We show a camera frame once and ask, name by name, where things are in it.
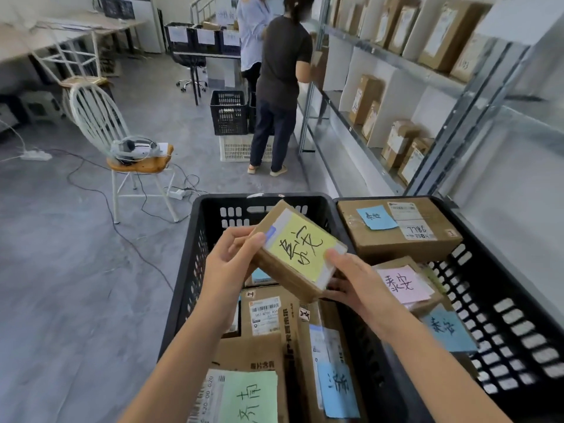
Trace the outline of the person's left hand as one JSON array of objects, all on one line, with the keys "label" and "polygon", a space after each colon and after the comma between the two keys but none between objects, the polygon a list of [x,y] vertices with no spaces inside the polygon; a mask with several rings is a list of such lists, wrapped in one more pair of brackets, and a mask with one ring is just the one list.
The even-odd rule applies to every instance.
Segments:
[{"label": "person's left hand", "polygon": [[253,226],[228,227],[206,259],[200,300],[226,319],[235,309],[245,280],[256,268],[252,262],[249,267],[233,267],[231,245],[235,239],[251,234],[263,233],[254,232]]}]

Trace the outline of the cardboard box with yellow note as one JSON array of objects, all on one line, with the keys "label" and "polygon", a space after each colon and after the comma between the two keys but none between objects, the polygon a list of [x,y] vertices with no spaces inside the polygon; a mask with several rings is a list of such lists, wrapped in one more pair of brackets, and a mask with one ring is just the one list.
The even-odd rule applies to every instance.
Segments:
[{"label": "cardboard box with yellow note", "polygon": [[252,263],[306,304],[322,296],[335,274],[325,252],[348,252],[343,242],[283,199],[254,227],[251,235],[256,234],[264,234],[265,242]]}]

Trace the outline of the person's right forearm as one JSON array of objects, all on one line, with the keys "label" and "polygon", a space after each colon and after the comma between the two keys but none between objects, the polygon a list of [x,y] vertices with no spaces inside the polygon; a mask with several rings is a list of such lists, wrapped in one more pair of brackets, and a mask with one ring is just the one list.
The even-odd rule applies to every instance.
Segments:
[{"label": "person's right forearm", "polygon": [[512,423],[426,326],[403,306],[385,316],[390,344],[435,423]]}]

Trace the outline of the person's left forearm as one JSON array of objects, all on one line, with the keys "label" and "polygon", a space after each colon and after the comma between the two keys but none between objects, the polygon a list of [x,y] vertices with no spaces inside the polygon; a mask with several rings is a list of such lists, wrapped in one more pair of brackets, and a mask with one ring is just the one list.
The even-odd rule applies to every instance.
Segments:
[{"label": "person's left forearm", "polygon": [[187,423],[238,296],[200,298],[117,423]]}]

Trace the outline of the cardboard box with barcode label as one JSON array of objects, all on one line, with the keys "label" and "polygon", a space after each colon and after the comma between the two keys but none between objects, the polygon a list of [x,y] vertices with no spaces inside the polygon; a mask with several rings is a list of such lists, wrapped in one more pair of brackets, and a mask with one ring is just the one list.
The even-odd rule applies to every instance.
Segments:
[{"label": "cardboard box with barcode label", "polygon": [[278,285],[244,289],[240,300],[241,336],[278,333],[291,354],[297,338],[299,299]]}]

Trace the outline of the long cardboard box, blue note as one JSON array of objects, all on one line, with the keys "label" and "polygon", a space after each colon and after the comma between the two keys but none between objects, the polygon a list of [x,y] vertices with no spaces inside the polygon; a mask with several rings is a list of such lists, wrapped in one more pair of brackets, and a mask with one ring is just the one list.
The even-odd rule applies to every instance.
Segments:
[{"label": "long cardboard box, blue note", "polygon": [[368,423],[337,305],[300,304],[301,395],[306,423]]}]

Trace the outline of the cardboard box with green note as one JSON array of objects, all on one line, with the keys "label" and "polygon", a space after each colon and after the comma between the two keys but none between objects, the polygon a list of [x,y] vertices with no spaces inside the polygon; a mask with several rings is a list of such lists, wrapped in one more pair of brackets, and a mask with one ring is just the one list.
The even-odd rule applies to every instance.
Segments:
[{"label": "cardboard box with green note", "polygon": [[187,423],[289,423],[281,335],[222,339]]}]

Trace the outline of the black office chair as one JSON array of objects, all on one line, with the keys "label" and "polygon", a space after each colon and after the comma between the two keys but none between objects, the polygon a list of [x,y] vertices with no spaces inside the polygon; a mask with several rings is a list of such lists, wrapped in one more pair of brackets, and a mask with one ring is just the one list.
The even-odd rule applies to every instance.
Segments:
[{"label": "black office chair", "polygon": [[205,72],[207,66],[206,58],[204,56],[182,55],[172,53],[173,61],[189,71],[189,79],[181,79],[175,85],[181,92],[185,93],[189,85],[192,85],[194,96],[200,98],[201,92],[207,92],[208,83],[207,79],[200,78],[199,71]]}]

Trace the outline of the narrow black-legged table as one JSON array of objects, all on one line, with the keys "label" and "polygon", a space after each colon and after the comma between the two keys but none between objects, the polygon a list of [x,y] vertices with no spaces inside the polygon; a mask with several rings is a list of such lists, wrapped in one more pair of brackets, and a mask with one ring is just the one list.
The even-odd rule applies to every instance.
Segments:
[{"label": "narrow black-legged table", "polygon": [[205,87],[200,84],[199,73],[197,68],[204,65],[204,59],[207,58],[219,58],[219,59],[229,59],[233,61],[240,61],[240,56],[237,55],[224,55],[220,53],[199,53],[199,52],[178,52],[172,51],[170,56],[174,63],[188,69],[189,78],[180,79],[176,82],[176,87],[179,88],[180,92],[186,93],[189,85],[192,85],[194,93],[194,103],[199,106],[201,99],[201,92],[206,92]]}]

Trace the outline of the white chair with wooden seat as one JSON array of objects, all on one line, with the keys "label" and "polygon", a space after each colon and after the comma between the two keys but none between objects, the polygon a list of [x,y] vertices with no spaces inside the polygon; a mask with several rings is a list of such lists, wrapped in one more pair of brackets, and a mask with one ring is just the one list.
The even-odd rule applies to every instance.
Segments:
[{"label": "white chair with wooden seat", "polygon": [[[112,98],[98,85],[84,82],[76,84],[71,88],[69,103],[73,119],[81,133],[106,157],[107,165],[111,172],[114,224],[119,223],[118,210],[120,199],[149,197],[163,199],[173,222],[179,222],[180,218],[173,208],[171,198],[167,196],[170,188],[163,187],[159,178],[159,174],[170,171],[172,176],[169,186],[174,181],[175,172],[169,167],[174,146],[168,142],[155,141],[161,145],[164,153],[162,156],[147,158],[132,165],[123,165],[110,154],[112,142],[141,135],[131,134],[119,108]],[[142,175],[150,176],[154,179],[158,188],[157,194],[146,194],[145,191],[142,194],[122,194],[122,188],[128,180],[132,182],[133,189],[137,190],[137,186],[142,185],[140,179]]]}]

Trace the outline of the stair railing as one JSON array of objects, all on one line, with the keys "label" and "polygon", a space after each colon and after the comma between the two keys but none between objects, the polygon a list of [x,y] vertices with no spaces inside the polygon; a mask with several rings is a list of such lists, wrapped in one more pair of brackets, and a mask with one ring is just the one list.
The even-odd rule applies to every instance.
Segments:
[{"label": "stair railing", "polygon": [[191,23],[197,25],[204,21],[214,21],[216,0],[193,0],[189,7]]}]

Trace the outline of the rows of stored cardboard boxes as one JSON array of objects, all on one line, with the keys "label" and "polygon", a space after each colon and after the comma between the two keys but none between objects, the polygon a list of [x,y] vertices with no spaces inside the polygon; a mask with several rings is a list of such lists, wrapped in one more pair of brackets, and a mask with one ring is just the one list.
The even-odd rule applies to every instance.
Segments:
[{"label": "rows of stored cardboard boxes", "polygon": [[490,1],[323,0],[300,145],[312,139],[339,196],[438,188],[490,101],[475,33]]}]

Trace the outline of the white cabinet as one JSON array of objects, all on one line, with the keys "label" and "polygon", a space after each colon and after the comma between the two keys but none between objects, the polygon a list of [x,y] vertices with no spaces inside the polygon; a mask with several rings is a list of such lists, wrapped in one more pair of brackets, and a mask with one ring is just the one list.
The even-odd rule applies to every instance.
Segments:
[{"label": "white cabinet", "polygon": [[111,19],[139,22],[134,29],[141,50],[150,54],[162,54],[165,43],[155,1],[93,0],[93,6]]}]

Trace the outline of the grey plastic stool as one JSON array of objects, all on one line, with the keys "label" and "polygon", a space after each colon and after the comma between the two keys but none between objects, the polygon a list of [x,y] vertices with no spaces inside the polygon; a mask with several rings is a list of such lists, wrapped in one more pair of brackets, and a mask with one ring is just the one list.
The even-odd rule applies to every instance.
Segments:
[{"label": "grey plastic stool", "polygon": [[18,97],[33,123],[59,123],[63,118],[62,108],[51,92],[24,91]]}]

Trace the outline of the white frame chair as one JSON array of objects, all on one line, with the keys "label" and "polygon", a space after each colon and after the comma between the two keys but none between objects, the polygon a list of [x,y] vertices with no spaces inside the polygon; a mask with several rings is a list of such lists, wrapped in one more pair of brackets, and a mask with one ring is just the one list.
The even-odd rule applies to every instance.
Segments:
[{"label": "white frame chair", "polygon": [[[83,82],[98,86],[108,84],[108,79],[102,75],[98,33],[95,28],[87,28],[82,32],[74,31],[74,36],[65,40],[62,29],[44,24],[42,30],[48,38],[47,47],[52,48],[54,53],[40,55],[36,49],[31,49],[31,55],[61,88],[70,90],[74,85]],[[93,45],[91,51],[75,46],[75,42],[83,36],[90,37]]]}]

